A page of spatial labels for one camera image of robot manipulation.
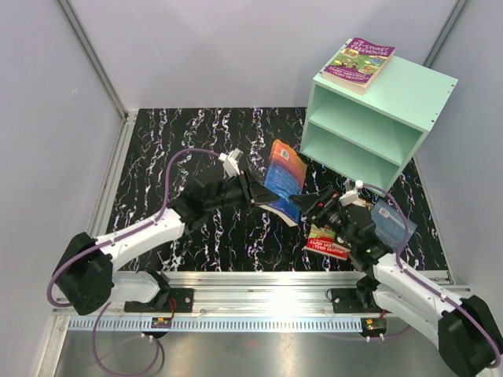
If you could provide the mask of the blue orange sunset book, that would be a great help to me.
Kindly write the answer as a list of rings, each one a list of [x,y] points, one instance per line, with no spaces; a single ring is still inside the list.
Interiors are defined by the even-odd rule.
[[[306,173],[307,165],[297,152],[283,141],[275,140],[263,185],[275,193],[279,200],[261,205],[261,208],[278,215],[289,227],[297,226],[299,208],[290,200],[290,196],[303,192]]]

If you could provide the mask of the purple treehouse book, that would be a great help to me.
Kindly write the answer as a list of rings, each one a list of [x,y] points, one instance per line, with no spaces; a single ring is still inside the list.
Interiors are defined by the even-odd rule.
[[[321,77],[363,95],[394,54],[393,46],[353,38],[323,68]]]

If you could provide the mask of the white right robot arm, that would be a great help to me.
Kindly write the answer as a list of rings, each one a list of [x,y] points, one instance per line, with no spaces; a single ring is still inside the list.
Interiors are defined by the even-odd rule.
[[[502,335],[488,305],[478,296],[461,297],[410,267],[401,257],[413,234],[396,200],[373,207],[359,198],[363,183],[339,195],[329,186],[292,195],[307,221],[330,229],[350,248],[352,265],[364,275],[356,283],[357,305],[385,311],[419,331],[458,376],[476,376],[502,361]]]

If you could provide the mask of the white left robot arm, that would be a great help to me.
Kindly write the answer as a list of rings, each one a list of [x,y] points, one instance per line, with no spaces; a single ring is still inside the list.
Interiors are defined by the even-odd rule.
[[[143,221],[96,238],[86,232],[74,236],[49,286],[58,287],[68,306],[81,316],[112,302],[122,302],[135,312],[170,309],[176,298],[166,276],[154,269],[135,273],[123,267],[145,252],[201,228],[215,210],[247,210],[278,199],[247,170],[221,181],[194,178],[166,208]]]

